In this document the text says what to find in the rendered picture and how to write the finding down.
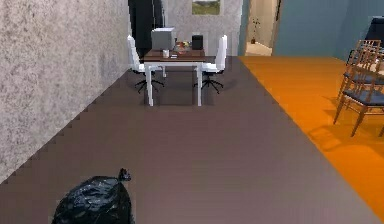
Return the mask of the framed landscape painting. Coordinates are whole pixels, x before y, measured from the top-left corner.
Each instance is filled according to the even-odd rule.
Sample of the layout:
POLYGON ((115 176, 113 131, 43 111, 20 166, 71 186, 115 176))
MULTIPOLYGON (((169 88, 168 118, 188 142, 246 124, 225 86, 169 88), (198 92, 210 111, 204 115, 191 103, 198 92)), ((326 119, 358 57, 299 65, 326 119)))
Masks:
POLYGON ((192 0, 193 15, 219 15, 220 0, 192 0))

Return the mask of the white office chair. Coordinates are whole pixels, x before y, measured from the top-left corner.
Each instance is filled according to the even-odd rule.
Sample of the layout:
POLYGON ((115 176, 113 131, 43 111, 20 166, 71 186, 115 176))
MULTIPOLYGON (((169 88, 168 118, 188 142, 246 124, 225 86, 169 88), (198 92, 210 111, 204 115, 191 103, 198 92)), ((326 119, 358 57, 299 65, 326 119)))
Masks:
MULTIPOLYGON (((144 87, 147 87, 147 81, 146 81, 146 74, 145 74, 145 65, 140 62, 140 58, 136 49, 135 45, 135 39, 131 36, 127 36, 127 47, 128 47, 128 55, 129 55, 129 69, 134 72, 135 74, 142 74, 144 76, 144 79, 140 82, 136 83, 134 87, 136 88, 137 85, 140 85, 140 88, 138 90, 138 93, 141 92, 141 90, 144 87)), ((162 66, 149 66, 149 69, 151 71, 151 75, 154 76, 156 71, 162 71, 163 75, 166 75, 165 68, 162 66)), ((164 83, 154 80, 151 80, 152 83, 161 84, 164 87, 164 83)))
POLYGON ((228 37, 223 35, 219 39, 218 50, 215 56, 215 60, 213 63, 203 63, 201 65, 200 71, 202 72, 202 76, 205 77, 205 80, 202 81, 202 88, 205 86, 213 86, 217 93, 220 93, 217 86, 221 88, 224 85, 218 81, 212 80, 212 77, 217 74, 222 74, 225 70, 226 66, 226 54, 228 47, 228 37))

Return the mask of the brown table white legs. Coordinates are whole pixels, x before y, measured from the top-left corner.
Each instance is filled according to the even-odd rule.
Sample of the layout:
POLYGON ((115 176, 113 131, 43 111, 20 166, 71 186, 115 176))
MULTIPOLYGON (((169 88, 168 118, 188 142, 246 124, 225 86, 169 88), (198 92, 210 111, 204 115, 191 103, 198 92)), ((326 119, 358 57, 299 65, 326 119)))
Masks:
POLYGON ((153 66, 159 67, 185 67, 194 66, 197 76, 197 105, 202 105, 202 66, 205 62, 205 52, 203 50, 189 50, 184 52, 170 51, 168 56, 165 56, 160 50, 151 49, 144 57, 144 68, 147 82, 148 104, 154 105, 152 73, 153 66))

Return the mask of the grey box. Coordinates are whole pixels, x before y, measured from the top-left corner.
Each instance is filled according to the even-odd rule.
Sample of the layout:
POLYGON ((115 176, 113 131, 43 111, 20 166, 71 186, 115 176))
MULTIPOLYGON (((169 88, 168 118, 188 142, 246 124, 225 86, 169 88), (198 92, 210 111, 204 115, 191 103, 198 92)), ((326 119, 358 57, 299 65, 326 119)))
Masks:
POLYGON ((154 50, 171 50, 174 47, 174 27, 156 28, 151 32, 154 50))

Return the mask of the black tall cabinet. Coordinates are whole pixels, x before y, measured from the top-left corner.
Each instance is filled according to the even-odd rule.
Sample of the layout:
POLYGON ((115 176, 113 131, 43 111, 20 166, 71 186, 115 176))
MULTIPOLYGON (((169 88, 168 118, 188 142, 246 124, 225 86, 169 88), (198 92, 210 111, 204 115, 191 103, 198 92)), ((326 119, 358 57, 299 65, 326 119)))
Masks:
POLYGON ((140 58, 152 49, 151 31, 163 27, 162 0, 128 0, 132 36, 140 58))

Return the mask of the house plant in pot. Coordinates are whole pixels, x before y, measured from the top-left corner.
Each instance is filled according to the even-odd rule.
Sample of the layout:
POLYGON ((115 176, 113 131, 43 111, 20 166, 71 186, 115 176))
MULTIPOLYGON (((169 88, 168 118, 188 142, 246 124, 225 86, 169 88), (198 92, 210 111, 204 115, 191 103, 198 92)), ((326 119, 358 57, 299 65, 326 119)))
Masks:
POLYGON ((252 39, 251 39, 251 44, 255 44, 256 43, 256 39, 257 39, 257 33, 258 33, 258 28, 259 28, 259 25, 260 25, 260 21, 258 18, 253 18, 252 19, 252 24, 253 24, 253 34, 252 34, 252 39))

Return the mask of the black garbage bag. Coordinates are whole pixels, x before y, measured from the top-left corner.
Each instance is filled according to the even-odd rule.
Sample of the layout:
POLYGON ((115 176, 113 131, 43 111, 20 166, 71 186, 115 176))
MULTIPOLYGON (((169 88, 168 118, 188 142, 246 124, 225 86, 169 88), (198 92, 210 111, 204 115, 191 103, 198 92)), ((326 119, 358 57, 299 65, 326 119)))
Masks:
POLYGON ((136 224, 130 195, 124 186, 130 173, 93 176, 71 189, 56 207, 51 224, 136 224))

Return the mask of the brown wooden chair blue seat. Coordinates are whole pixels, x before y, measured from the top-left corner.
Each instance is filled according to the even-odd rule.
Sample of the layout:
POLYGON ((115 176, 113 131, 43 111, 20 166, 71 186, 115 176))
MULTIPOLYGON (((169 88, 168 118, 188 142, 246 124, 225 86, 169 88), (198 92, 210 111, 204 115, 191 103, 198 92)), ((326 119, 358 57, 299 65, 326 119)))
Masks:
POLYGON ((359 40, 357 42, 356 47, 349 53, 337 98, 341 97, 348 84, 356 82, 357 78, 351 75, 352 67, 355 65, 384 75, 384 48, 381 43, 381 40, 359 40))
POLYGON ((357 80, 342 92, 333 123, 343 108, 356 112, 358 117, 351 132, 354 136, 366 115, 384 115, 384 75, 357 65, 352 67, 351 75, 357 80))

